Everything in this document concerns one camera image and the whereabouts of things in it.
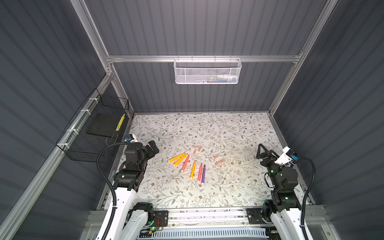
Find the side wall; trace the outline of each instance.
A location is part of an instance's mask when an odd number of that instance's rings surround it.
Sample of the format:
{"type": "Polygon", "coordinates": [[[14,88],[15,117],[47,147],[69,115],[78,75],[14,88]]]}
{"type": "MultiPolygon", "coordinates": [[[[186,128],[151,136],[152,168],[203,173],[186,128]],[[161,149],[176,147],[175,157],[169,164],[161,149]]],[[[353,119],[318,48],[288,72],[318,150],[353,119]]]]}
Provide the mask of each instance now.
{"type": "Polygon", "coordinates": [[[384,1],[340,0],[275,114],[345,240],[384,231],[383,16],[384,1]]]}
{"type": "MultiPolygon", "coordinates": [[[[69,1],[0,1],[0,39],[2,222],[105,71],[69,1]]],[[[53,225],[75,239],[103,190],[97,174],[64,159],[15,239],[53,225]]]]}

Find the purple marker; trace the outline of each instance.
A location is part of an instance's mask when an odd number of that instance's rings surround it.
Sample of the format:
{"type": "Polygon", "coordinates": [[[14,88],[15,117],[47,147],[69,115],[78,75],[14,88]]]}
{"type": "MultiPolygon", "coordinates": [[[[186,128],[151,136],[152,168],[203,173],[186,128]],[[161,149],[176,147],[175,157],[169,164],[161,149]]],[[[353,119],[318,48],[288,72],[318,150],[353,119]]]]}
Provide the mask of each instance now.
{"type": "Polygon", "coordinates": [[[205,165],[203,168],[203,175],[201,176],[201,184],[204,184],[204,180],[205,180],[205,165]]]}

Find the white mesh basket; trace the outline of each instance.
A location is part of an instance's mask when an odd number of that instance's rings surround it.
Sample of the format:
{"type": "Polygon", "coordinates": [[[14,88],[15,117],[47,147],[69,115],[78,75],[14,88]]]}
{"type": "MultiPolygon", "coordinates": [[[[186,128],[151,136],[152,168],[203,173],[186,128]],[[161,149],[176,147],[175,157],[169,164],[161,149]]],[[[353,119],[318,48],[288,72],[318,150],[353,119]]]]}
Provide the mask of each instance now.
{"type": "Polygon", "coordinates": [[[177,84],[237,84],[240,59],[181,61],[175,58],[175,82],[177,84]]]}

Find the enclosure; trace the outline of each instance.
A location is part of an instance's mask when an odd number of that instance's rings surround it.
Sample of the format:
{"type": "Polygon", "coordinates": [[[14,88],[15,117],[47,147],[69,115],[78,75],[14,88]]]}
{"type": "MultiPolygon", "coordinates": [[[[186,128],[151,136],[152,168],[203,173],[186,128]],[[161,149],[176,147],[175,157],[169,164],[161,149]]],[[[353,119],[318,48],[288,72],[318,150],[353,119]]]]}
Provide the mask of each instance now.
{"type": "MultiPolygon", "coordinates": [[[[382,235],[384,1],[4,0],[0,11],[1,239],[95,238],[111,201],[96,158],[129,134],[160,150],[135,202],[169,210],[174,230],[199,228],[180,223],[188,211],[226,212],[204,226],[251,226],[245,209],[271,198],[261,143],[313,159],[315,240],[382,235]],[[181,153],[184,171],[168,162],[181,153]]],[[[110,180],[124,149],[100,156],[110,180]]],[[[302,200],[312,171],[294,169],[302,200]]]]}

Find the yellow-orange marker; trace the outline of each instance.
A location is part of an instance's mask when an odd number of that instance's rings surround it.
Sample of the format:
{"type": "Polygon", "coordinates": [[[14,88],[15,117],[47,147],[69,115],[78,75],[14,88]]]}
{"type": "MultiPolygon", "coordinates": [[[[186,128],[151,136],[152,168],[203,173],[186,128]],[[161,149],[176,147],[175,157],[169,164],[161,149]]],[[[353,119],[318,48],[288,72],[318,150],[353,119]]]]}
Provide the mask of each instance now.
{"type": "Polygon", "coordinates": [[[193,179],[193,174],[195,173],[195,168],[196,168],[196,161],[193,163],[193,166],[192,166],[191,179],[193,179]]]}
{"type": "Polygon", "coordinates": [[[179,163],[181,163],[181,161],[183,161],[184,158],[186,158],[186,157],[187,157],[187,154],[185,154],[185,155],[182,156],[179,160],[177,160],[177,162],[175,162],[175,163],[173,164],[173,166],[176,166],[176,165],[178,165],[179,163]]]}
{"type": "Polygon", "coordinates": [[[178,159],[179,157],[183,156],[184,154],[185,154],[185,152],[182,153],[182,154],[177,155],[176,157],[173,157],[173,158],[169,159],[168,162],[173,162],[173,161],[175,161],[176,159],[178,159]]]}

